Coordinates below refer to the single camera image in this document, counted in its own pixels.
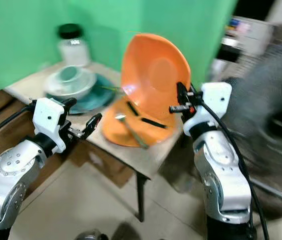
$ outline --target green backdrop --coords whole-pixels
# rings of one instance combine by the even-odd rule
[[[94,61],[120,70],[139,32],[161,35],[184,54],[198,86],[236,0],[0,0],[0,89],[61,60],[55,29],[83,26]]]

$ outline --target table leg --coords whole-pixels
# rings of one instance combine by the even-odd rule
[[[137,184],[137,200],[139,205],[139,221],[142,223],[144,221],[144,184],[146,182],[146,177],[140,173],[136,173],[136,184]]]

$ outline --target teal plate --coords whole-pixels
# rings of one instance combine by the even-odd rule
[[[96,74],[96,83],[93,86],[92,90],[83,98],[79,99],[73,107],[70,109],[70,114],[84,114],[88,111],[92,111],[94,109],[100,108],[102,106],[109,105],[114,99],[115,92],[109,89],[102,88],[114,87],[113,83],[111,83],[107,78],[100,74]],[[57,96],[53,96],[50,94],[46,94],[47,98],[54,98],[57,101],[62,101],[62,99]]]

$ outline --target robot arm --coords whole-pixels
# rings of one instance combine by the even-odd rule
[[[203,101],[221,118],[227,110],[231,86],[227,83],[205,83],[202,92],[190,91],[178,83],[178,102],[170,113],[182,113],[184,133],[194,143],[195,167],[204,185],[209,240],[253,239],[250,227],[251,189],[239,168],[239,158],[218,123],[200,105]]]
[[[70,98],[63,103],[40,98],[33,114],[35,136],[0,154],[0,240],[8,239],[28,186],[54,153],[63,152],[75,139],[87,138],[102,115],[92,117],[83,131],[71,128],[66,120],[76,103]]]

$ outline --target orange plate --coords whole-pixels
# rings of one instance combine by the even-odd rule
[[[127,96],[110,107],[103,120],[103,134],[113,143],[139,147],[126,127],[114,117],[118,112],[148,145],[159,143],[175,130],[175,117],[169,106],[178,105],[176,83],[188,89],[191,71],[182,53],[168,40],[154,34],[138,34],[123,59],[121,87]],[[140,113],[135,116],[126,104],[132,102]],[[168,126],[160,128],[141,121],[151,119]]]
[[[133,135],[128,131],[126,126],[119,120],[115,119],[117,113],[123,113],[126,115],[127,123],[133,128],[133,130],[144,140],[148,145],[154,145],[167,139],[175,131],[175,118],[169,118],[170,121],[164,122],[167,128],[161,128],[153,126],[149,123],[141,121],[141,118],[147,118],[157,123],[161,121],[153,118],[152,116],[140,112],[135,106],[140,116],[135,116],[133,111],[127,105],[129,99],[125,96],[118,100],[110,107],[103,119],[103,134],[111,142],[123,146],[139,147],[140,145],[134,139]]]

